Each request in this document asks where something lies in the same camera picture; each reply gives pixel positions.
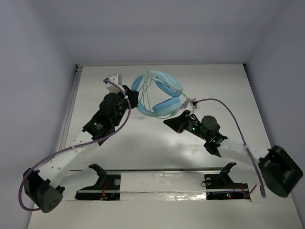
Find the light blue headphones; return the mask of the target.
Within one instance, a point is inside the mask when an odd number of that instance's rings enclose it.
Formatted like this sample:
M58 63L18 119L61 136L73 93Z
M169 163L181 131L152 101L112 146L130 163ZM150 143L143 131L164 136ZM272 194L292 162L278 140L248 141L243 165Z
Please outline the light blue headphones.
M138 112L146 117L166 119L182 108L183 87L168 73L148 70L132 83L131 90L139 92Z

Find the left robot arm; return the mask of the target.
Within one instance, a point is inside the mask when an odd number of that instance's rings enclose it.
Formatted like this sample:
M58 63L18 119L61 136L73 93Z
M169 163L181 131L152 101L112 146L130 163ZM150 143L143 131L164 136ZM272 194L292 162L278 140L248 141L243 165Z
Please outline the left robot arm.
M128 86L112 85L100 108L67 148L59 150L27 169L18 192L26 211L54 210L63 198L62 180L85 156L117 134L127 123L126 115L138 106L139 93Z

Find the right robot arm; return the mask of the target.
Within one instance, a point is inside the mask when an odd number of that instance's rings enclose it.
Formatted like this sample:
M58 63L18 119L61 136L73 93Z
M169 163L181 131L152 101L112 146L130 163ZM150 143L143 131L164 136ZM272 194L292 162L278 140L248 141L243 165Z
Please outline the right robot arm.
M256 173L254 183L262 185L262 191L267 188L277 196L286 198L304 175L282 147L257 148L235 142L220 133L220 125L213 116L206 115L199 120L185 110L178 117L166 119L163 123L176 133L188 131L204 140L205 150L213 156L253 167Z

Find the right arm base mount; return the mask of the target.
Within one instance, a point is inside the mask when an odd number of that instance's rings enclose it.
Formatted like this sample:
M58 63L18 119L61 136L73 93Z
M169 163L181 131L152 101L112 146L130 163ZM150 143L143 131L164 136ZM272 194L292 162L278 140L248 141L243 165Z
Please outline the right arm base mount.
M218 173L204 175L201 186L206 190L207 200L251 200L247 183L235 183L229 177L235 162L228 163Z

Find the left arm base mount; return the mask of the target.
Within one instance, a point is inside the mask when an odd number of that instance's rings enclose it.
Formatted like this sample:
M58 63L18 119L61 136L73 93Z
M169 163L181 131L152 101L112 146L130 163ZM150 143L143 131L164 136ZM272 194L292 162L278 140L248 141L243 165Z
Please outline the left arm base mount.
M98 176L92 186L83 187L76 191L77 200L100 200L100 201L117 201L120 200L121 174L108 174L106 170L98 164L89 165Z

